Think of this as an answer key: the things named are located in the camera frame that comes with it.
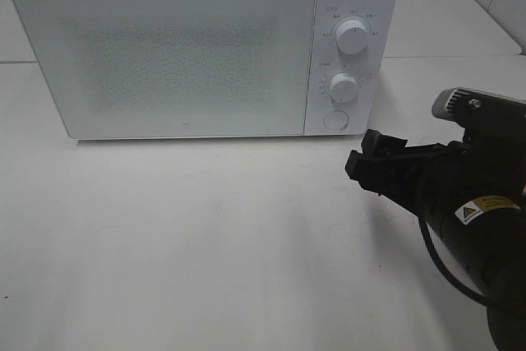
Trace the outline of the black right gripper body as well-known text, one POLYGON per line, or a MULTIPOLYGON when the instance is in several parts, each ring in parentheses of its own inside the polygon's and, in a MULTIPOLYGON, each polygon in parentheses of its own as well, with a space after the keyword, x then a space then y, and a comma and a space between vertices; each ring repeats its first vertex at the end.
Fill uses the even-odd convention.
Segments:
POLYGON ((394 200, 433 227, 525 226, 525 133, 468 127, 462 141, 394 141, 394 200))

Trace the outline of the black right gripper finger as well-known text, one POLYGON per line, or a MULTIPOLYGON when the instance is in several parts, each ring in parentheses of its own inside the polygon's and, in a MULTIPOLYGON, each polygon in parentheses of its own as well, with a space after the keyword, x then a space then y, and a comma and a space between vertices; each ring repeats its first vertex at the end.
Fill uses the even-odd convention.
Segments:
POLYGON ((372 157, 387 157, 397 155, 402 151, 408 141, 395 136, 388 136, 381 132, 368 129, 362 139, 362 153, 372 157))
POLYGON ((345 165, 348 177, 360 187, 391 200, 403 195, 402 164, 398 160, 377 158, 352 150, 345 165))

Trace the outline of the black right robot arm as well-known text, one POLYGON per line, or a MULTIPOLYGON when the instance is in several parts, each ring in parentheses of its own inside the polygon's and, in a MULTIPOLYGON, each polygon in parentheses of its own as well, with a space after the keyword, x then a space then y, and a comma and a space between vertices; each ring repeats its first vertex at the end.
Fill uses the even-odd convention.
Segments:
POLYGON ((461 141, 410 146, 371 129, 345 170, 416 216, 436 268, 486 308, 495 346, 524 349, 524 144, 466 131, 461 141))

